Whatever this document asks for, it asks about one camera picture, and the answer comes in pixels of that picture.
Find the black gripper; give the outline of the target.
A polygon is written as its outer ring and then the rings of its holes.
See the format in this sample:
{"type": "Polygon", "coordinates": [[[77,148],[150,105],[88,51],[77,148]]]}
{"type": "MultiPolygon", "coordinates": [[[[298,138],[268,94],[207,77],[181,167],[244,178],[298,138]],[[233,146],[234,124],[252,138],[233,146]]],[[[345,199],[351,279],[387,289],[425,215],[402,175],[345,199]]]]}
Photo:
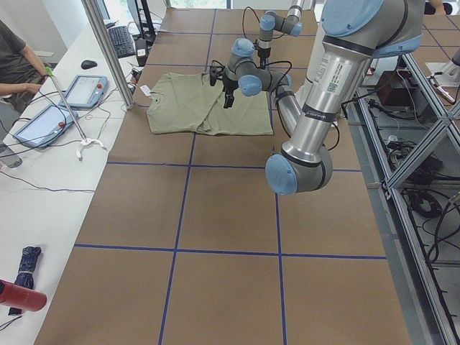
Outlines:
{"type": "Polygon", "coordinates": [[[259,57],[259,67],[265,69],[267,67],[267,60],[270,57],[270,48],[257,48],[257,56],[259,57]]]}
{"type": "Polygon", "coordinates": [[[230,109],[234,103],[234,92],[238,88],[238,81],[232,78],[231,72],[225,70],[222,75],[224,108],[230,109]]]}

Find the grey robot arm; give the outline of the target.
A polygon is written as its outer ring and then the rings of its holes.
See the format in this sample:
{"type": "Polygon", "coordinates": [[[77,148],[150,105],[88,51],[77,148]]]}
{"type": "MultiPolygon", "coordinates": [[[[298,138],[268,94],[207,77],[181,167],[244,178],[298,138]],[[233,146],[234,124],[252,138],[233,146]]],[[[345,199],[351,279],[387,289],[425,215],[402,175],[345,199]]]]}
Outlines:
{"type": "Polygon", "coordinates": [[[263,91],[272,95],[290,137],[265,166],[267,182],[280,195],[318,190],[328,183],[333,166],[324,140],[341,104],[362,82],[371,59],[419,47],[425,8],[423,1],[327,1],[316,35],[321,44],[313,49],[319,64],[304,103],[298,103],[288,75],[258,66],[253,54],[269,50],[274,32],[299,35],[302,6],[294,1],[286,17],[267,12],[260,20],[259,42],[237,39],[227,66],[211,75],[224,83],[225,107],[232,106],[235,90],[245,96],[263,91]]]}
{"type": "Polygon", "coordinates": [[[304,1],[292,1],[287,16],[282,17],[275,11],[266,11],[259,21],[259,37],[255,42],[255,49],[259,58],[259,66],[265,69],[270,57],[274,32],[297,37],[302,29],[301,22],[304,1]]]}

